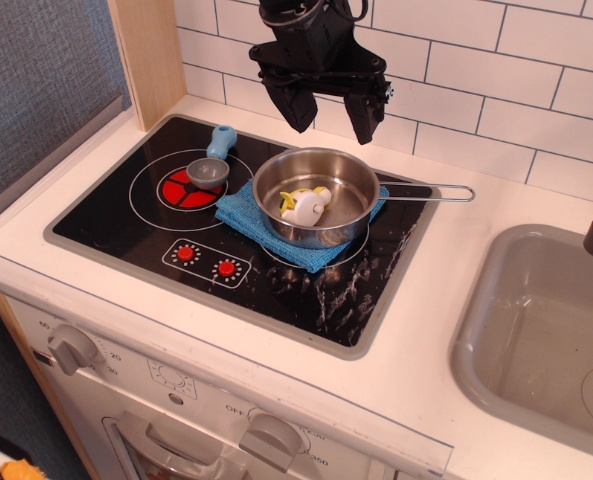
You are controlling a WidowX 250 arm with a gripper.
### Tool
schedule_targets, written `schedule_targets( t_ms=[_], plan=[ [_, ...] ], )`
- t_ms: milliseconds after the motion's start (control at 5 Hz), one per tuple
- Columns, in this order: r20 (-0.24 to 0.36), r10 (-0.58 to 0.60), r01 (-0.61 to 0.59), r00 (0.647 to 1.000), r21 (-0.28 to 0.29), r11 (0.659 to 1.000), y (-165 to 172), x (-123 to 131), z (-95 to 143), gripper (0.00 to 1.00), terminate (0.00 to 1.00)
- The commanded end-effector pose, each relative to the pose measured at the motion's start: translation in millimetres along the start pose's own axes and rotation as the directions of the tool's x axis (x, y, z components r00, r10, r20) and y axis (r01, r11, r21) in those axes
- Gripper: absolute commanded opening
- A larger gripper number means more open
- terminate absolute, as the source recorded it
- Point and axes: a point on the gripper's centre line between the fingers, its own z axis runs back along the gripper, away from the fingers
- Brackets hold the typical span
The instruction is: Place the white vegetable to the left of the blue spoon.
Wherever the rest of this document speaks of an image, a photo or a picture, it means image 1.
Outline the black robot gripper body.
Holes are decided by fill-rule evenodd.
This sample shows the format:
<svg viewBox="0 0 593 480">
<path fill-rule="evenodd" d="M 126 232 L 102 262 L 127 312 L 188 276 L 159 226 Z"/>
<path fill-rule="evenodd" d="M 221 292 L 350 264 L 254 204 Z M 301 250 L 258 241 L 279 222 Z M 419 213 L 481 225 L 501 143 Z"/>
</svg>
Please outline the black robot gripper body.
<svg viewBox="0 0 593 480">
<path fill-rule="evenodd" d="M 259 14 L 275 40 L 253 46 L 249 56 L 270 97 L 289 103 L 299 95 L 356 94 L 387 102 L 386 62 L 354 35 L 368 7 L 363 1 L 355 15 L 347 1 L 262 1 Z"/>
</svg>

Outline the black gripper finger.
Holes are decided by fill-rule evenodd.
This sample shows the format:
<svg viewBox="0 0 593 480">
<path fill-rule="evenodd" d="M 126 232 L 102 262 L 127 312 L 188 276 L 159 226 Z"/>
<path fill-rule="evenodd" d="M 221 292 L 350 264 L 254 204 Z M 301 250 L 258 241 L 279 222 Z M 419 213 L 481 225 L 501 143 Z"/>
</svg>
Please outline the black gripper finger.
<svg viewBox="0 0 593 480">
<path fill-rule="evenodd" d="M 349 94 L 344 98 L 344 105 L 358 143 L 370 143 L 384 120 L 385 103 L 375 95 Z"/>
<path fill-rule="evenodd" d="M 290 84 L 264 83 L 270 99 L 287 123 L 297 132 L 305 132 L 313 123 L 317 103 L 310 80 L 299 80 Z"/>
</svg>

